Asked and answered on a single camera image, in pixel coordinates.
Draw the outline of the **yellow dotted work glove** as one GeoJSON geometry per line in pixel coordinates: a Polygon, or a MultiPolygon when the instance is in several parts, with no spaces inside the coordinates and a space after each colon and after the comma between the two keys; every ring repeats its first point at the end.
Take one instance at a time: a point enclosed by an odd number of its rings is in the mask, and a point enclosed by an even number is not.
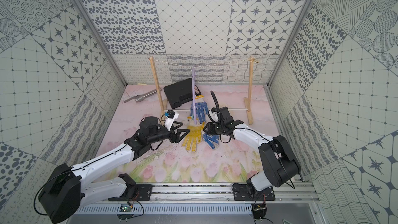
{"type": "Polygon", "coordinates": [[[203,139],[202,131],[205,123],[202,124],[194,124],[192,121],[188,123],[188,130],[190,132],[183,139],[183,147],[185,147],[186,151],[196,151],[197,145],[203,139]]]}

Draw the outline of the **blue dotted glove with logo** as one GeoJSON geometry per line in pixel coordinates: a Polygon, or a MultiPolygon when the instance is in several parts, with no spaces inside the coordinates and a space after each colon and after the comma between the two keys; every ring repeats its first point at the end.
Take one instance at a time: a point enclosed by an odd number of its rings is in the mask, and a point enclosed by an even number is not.
{"type": "Polygon", "coordinates": [[[203,95],[198,95],[195,97],[195,114],[193,112],[193,103],[190,106],[190,116],[193,118],[193,116],[196,117],[196,119],[200,122],[200,124],[203,124],[206,122],[206,117],[208,113],[208,106],[206,101],[204,100],[203,95]]]}

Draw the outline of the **purple wavy clothes hanger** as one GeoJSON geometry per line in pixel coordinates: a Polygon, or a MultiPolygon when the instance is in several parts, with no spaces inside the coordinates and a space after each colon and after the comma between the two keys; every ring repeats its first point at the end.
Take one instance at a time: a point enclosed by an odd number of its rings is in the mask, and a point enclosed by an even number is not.
{"type": "Polygon", "coordinates": [[[192,119],[194,121],[194,125],[197,125],[196,118],[196,92],[195,92],[195,67],[192,68],[192,119]]]}

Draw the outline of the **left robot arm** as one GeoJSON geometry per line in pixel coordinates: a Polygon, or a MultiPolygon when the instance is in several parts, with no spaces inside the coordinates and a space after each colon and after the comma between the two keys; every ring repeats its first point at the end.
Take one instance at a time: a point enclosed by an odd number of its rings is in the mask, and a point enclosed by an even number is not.
{"type": "Polygon", "coordinates": [[[141,157],[151,149],[153,143],[164,140],[179,143],[190,133],[182,125],[174,119],[167,119],[162,124],[157,117],[145,117],[133,136],[115,149],[71,167],[65,163],[57,166],[36,194],[34,202],[41,204],[44,209],[42,215],[57,224],[91,203],[104,199],[134,199],[136,182],[127,174],[120,174],[102,183],[96,183],[95,180],[141,157]]]}

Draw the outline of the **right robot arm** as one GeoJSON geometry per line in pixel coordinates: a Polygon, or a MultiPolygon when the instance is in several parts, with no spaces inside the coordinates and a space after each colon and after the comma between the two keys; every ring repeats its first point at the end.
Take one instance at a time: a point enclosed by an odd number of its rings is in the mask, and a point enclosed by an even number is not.
{"type": "Polygon", "coordinates": [[[227,107],[212,108],[208,117],[210,122],[205,125],[204,133],[228,136],[258,150],[263,170],[247,180],[247,188],[252,193],[280,187],[301,172],[301,165],[285,137],[253,130],[243,121],[234,120],[227,107]]]}

